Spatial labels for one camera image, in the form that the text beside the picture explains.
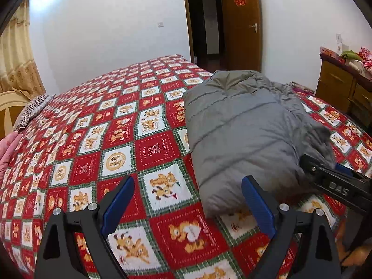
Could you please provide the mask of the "clutter on dresser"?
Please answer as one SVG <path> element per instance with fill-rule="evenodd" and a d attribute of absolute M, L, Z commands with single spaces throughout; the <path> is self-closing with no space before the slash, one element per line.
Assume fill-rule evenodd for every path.
<path fill-rule="evenodd" d="M 371 81 L 371 50 L 366 47 L 361 47 L 359 52 L 350 50 L 349 47 L 343 43 L 341 34 L 337 33 L 336 51 L 320 47 L 320 53 L 354 69 L 360 75 Z"/>

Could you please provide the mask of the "grey striped pillow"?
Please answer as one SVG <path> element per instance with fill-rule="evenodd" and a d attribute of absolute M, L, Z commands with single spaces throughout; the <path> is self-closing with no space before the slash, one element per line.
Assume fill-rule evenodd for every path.
<path fill-rule="evenodd" d="M 13 125 L 13 130 L 19 132 L 25 129 L 29 121 L 35 118 L 54 97 L 54 94 L 42 94 L 32 99 L 20 112 Z"/>

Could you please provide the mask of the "wooden dresser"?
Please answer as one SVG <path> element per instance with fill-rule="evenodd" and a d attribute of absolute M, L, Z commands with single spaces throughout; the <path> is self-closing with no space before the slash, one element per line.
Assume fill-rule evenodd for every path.
<path fill-rule="evenodd" d="M 371 130 L 371 81 L 325 53 L 315 96 Z"/>

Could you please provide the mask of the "grey puffer jacket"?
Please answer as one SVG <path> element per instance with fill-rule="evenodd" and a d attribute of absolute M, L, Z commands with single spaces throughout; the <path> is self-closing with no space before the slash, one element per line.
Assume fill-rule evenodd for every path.
<path fill-rule="evenodd" d="M 289 84 L 257 71 L 217 71 L 183 94 L 192 164 L 207 218 L 245 207 L 253 176 L 278 200 L 309 193 L 299 165 L 309 155 L 333 168 L 330 131 L 307 114 Z"/>

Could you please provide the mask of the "red patterned bed quilt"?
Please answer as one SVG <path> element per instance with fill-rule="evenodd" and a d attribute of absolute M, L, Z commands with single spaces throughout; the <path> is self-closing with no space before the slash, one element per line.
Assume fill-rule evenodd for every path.
<path fill-rule="evenodd" d="M 52 211 L 83 210 L 127 174 L 134 198 L 108 237 L 130 278 L 241 278 L 268 238 L 243 208 L 207 218 L 189 148 L 183 94 L 211 77 L 174 55 L 112 71 L 54 98 L 22 132 L 1 180 L 1 242 L 33 278 Z M 371 138 L 331 105 L 294 91 L 330 131 L 335 161 L 371 175 Z M 345 215 L 327 195 L 298 194 L 304 212 Z"/>

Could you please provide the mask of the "brown wooden door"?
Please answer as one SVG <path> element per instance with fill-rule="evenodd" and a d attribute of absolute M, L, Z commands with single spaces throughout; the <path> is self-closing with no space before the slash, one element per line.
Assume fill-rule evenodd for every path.
<path fill-rule="evenodd" d="M 185 10 L 193 63 L 261 71 L 261 0 L 185 0 Z"/>

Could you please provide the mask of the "beige curtain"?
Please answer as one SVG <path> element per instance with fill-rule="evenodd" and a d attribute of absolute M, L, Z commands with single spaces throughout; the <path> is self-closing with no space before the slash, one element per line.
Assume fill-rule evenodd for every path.
<path fill-rule="evenodd" d="M 30 43 L 30 0 L 23 0 L 1 35 L 1 92 L 28 99 L 45 93 Z"/>

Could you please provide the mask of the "cream round headboard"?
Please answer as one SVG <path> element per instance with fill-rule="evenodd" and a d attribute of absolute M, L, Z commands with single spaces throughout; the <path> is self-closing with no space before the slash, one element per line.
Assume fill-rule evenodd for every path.
<path fill-rule="evenodd" d="M 13 131 L 16 119 L 29 102 L 25 95 L 16 91 L 5 91 L 0 94 L 0 139 Z"/>

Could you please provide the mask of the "pink folded blanket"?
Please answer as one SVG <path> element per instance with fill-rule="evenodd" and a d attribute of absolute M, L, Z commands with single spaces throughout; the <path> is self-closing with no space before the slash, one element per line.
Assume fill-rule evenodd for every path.
<path fill-rule="evenodd" d="M 10 163 L 10 159 L 22 138 L 22 134 L 14 131 L 1 140 L 0 153 L 0 179 L 3 180 L 6 168 Z"/>

